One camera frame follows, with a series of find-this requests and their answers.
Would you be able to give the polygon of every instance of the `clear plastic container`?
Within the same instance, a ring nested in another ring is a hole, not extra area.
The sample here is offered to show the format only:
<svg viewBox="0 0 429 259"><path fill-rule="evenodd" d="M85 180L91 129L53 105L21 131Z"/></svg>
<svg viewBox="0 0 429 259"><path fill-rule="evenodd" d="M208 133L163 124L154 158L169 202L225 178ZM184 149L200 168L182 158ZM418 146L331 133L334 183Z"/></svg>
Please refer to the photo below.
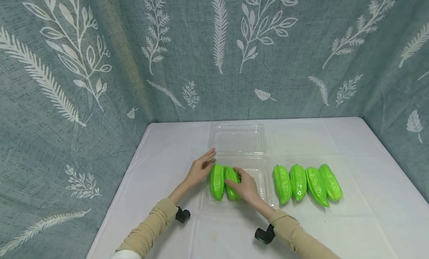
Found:
<svg viewBox="0 0 429 259"><path fill-rule="evenodd" d="M216 124L210 130L209 148L218 155L265 155L265 129L262 124Z"/></svg>
<svg viewBox="0 0 429 259"><path fill-rule="evenodd" d="M273 198L273 189L271 186L271 175L267 168L269 163L266 161L265 156L247 156L247 155L217 155L216 163L223 166L232 166L243 168L249 175L251 175L256 182L256 187L259 196L270 206L276 208L277 200ZM223 192L221 201L215 200L210 192L210 176L207 177L203 194L201 196L200 211L204 214L230 214L234 210L242 206L247 206L243 200L232 201L228 199L226 188Z"/></svg>

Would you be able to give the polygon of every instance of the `fabric backdrop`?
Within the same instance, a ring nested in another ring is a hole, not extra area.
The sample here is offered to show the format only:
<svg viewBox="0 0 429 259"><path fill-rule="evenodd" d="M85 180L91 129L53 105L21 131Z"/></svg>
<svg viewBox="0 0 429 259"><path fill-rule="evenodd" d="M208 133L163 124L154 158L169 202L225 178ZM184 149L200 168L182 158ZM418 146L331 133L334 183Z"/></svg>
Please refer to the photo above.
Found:
<svg viewBox="0 0 429 259"><path fill-rule="evenodd" d="M428 39L429 0L0 0L0 257L84 258L152 122L362 117L429 200Z"/></svg>

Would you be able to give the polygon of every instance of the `white table surface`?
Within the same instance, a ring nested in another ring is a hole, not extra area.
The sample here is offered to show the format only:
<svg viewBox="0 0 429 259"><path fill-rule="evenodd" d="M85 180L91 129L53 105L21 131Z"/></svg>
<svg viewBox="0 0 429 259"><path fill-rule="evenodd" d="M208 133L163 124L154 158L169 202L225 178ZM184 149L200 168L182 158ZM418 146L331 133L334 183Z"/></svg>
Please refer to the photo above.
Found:
<svg viewBox="0 0 429 259"><path fill-rule="evenodd" d="M108 259L127 234L170 194L192 161L207 151L213 124L263 124L269 170L327 163L344 192L339 203L320 208L310 196L283 210L343 259L429 258L429 205L357 117L156 123L147 127L87 259ZM201 190L180 206L191 212L160 236L146 258L297 258L277 239L263 245L254 239L268 223L248 212L236 219L199 212Z"/></svg>

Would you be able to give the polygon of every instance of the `beige sleeve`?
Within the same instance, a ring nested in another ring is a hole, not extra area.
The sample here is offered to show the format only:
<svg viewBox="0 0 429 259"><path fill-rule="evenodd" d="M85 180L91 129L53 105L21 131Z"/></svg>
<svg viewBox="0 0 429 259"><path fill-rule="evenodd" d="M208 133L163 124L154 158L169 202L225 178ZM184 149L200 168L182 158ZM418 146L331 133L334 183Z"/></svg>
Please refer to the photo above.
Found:
<svg viewBox="0 0 429 259"><path fill-rule="evenodd" d="M162 234L175 219L177 206L170 199L162 199L150 211L149 216L131 231L116 252L131 250L144 258L152 248L155 239Z"/></svg>
<svg viewBox="0 0 429 259"><path fill-rule="evenodd" d="M333 251L310 236L299 222L282 210L277 210L268 222L274 226L279 240L304 259L340 259Z"/></svg>

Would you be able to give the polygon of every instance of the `white branch print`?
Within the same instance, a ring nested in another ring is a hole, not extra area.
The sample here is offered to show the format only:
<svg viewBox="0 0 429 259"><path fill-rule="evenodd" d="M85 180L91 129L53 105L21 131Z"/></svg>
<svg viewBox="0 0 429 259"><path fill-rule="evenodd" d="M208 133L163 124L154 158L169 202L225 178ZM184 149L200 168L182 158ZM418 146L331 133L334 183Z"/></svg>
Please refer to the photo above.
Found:
<svg viewBox="0 0 429 259"><path fill-rule="evenodd" d="M95 196L102 196L100 195L100 188L97 186L97 181L94 180L94 176L90 173L87 173L87 176L85 174L79 174L73 169L71 166L67 166L66 173L70 175L68 182L70 183L69 186L66 187L67 190L72 190L73 193L70 195L70 197L76 196L78 199L82 198L90 198L92 199Z"/></svg>
<svg viewBox="0 0 429 259"><path fill-rule="evenodd" d="M414 110L408 118L407 131L417 133L420 143L423 143L422 138L420 136L420 132L422 130L423 126L420 123L419 114L417 113L417 110Z"/></svg>
<svg viewBox="0 0 429 259"><path fill-rule="evenodd" d="M192 110L195 111L195 107L197 107L198 102L200 101L200 96L197 96L197 92L195 91L195 84L193 81L189 81L189 86L182 87L182 95L185 99L188 106L192 107Z"/></svg>
<svg viewBox="0 0 429 259"><path fill-rule="evenodd" d="M146 79L146 81L152 86L152 87L154 87L155 89L158 89L158 90L161 90L162 92L164 92L167 96L169 96L170 97L170 99L173 101L173 103L175 104L175 105L177 105L177 106L180 106L180 107L182 107L182 108L184 108L183 106L182 106L182 104L180 103L180 101L173 95L173 93L170 91L170 90L168 90L168 89L166 89L165 87L162 87L162 86L160 86L160 85L157 85L157 84L155 84L155 83L153 83L153 82L151 82L151 81L149 81L149 80L147 80Z"/></svg>
<svg viewBox="0 0 429 259"><path fill-rule="evenodd" d="M404 64L404 61L406 59L411 58L414 53L416 53L418 50L420 50L423 45L428 41L429 39L429 22L425 25L423 25L423 28L420 30L420 32L415 36L411 42L408 43L408 45L404 48L404 51L401 53L401 62L399 65L399 68L401 68Z"/></svg>
<svg viewBox="0 0 429 259"><path fill-rule="evenodd" d="M255 94L260 98L261 101L265 101L268 99L271 99L273 101L276 101L275 99L271 98L271 94L265 91L262 91L260 89L255 89Z"/></svg>
<svg viewBox="0 0 429 259"><path fill-rule="evenodd" d="M88 31L88 28L93 28L95 30L98 29L98 24L93 18L91 7L88 7L88 9L86 7L81 7L80 0L68 0L73 7L71 9L73 11L72 14L64 4L58 3L62 17L68 23L66 26L66 22L59 21L57 16L54 14L57 0L43 1L48 7L50 14L35 4L27 2L22 4L40 19L54 22L57 25L56 28L45 26L40 30L40 33L51 40L67 41L66 44L61 44L60 47L60 45L53 41L45 40L49 47L58 52L58 58L62 64L68 70L75 73L78 78L81 78L74 79L73 83L80 88L87 89L97 101L100 109L104 112L104 109L100 104L99 97L106 92L107 83L102 83L101 78L98 78L94 89L93 81L91 81L91 79L94 78L93 74L96 72L110 72L112 69L110 64L101 64L104 56L110 57L110 52L107 50L107 44L104 36L102 38L97 36L98 55L96 55L92 45L89 44L86 50L82 47L82 39Z"/></svg>
<svg viewBox="0 0 429 259"><path fill-rule="evenodd" d="M322 69L325 69L326 64L333 56L351 53L353 51L353 48L351 48L352 46L362 45L365 40L361 37L361 35L363 33L371 33L376 31L377 27L375 24L386 16L387 10L393 7L394 4L395 0L372 0L368 7L371 18L366 21L365 16L361 15L358 18L356 25L356 33L353 33L353 27L350 26L347 29L345 36L343 36L341 39L336 38L334 40L331 47L332 53L323 64Z"/></svg>
<svg viewBox="0 0 429 259"><path fill-rule="evenodd" d="M353 97L356 93L356 84L362 78L363 75L357 75L355 79L350 79L348 82L344 81L342 87L339 87L337 91L337 108L340 104L344 103L344 100Z"/></svg>
<svg viewBox="0 0 429 259"><path fill-rule="evenodd" d="M264 45L274 44L273 39L267 36L267 32L274 30L280 37L287 37L289 34L286 28L292 27L296 22L297 18L288 17L283 20L283 11L280 10L274 15L269 22L269 16L264 17L265 11L275 1L280 1L286 7L294 6L298 3L298 0L266 0L266 3L262 5L263 0L245 0L246 3L242 4L242 10L245 14L241 21L241 32L245 38L245 42L240 39L237 40L238 47L242 50L242 63L240 66L240 73L243 69L243 63L249 59L255 59L258 53L256 52L256 46L249 50L249 46L252 42L259 40ZM256 7L257 13L253 10L249 10L249 6Z"/></svg>
<svg viewBox="0 0 429 259"><path fill-rule="evenodd" d="M326 104L327 106L329 106L329 104L328 104L328 89L327 89L325 83L323 83L320 78L317 78L315 76L309 76L308 79L310 79L314 84L316 84L319 87L319 89L321 91L323 103Z"/></svg>
<svg viewBox="0 0 429 259"><path fill-rule="evenodd" d="M42 64L40 59L37 59L37 56L28 49L27 45L20 43L14 35L9 36L3 26L0 27L0 49L6 50L9 56L26 64L25 70L39 84L43 90L42 93L54 103L64 118L86 127L86 124L79 120L78 111L67 99L60 85L56 83L49 68Z"/></svg>
<svg viewBox="0 0 429 259"><path fill-rule="evenodd" d="M213 0L214 9L214 64L219 68L222 75L223 57L225 56L225 40L226 40L226 9L225 0Z"/></svg>
<svg viewBox="0 0 429 259"><path fill-rule="evenodd" d="M79 211L72 214L57 214L50 217L47 217L43 220L40 220L39 222L35 223L34 225L27 228L23 233L21 233L19 236L15 237L14 240L6 243L3 247L0 248L0 257L5 255L8 251L11 251L18 246L22 245L23 243L27 242L29 239L34 237L37 233L39 233L41 230L44 230L46 228L49 228L54 225L62 224L63 222L67 222L69 220L77 219L83 217L85 214L87 214L91 209L88 211Z"/></svg>
<svg viewBox="0 0 429 259"><path fill-rule="evenodd" d="M146 58L149 60L149 72L152 73L152 62L160 62L164 59L164 56L161 53L166 53L167 49L160 45L161 42L168 43L171 42L171 38L165 36L169 27L166 26L167 22L169 22L170 18L167 14L165 14L162 10L164 7L164 0L144 0L144 5L149 10L149 13L146 13L147 19L149 19L152 25L147 27L150 36L146 36L146 47L142 46L142 51Z"/></svg>

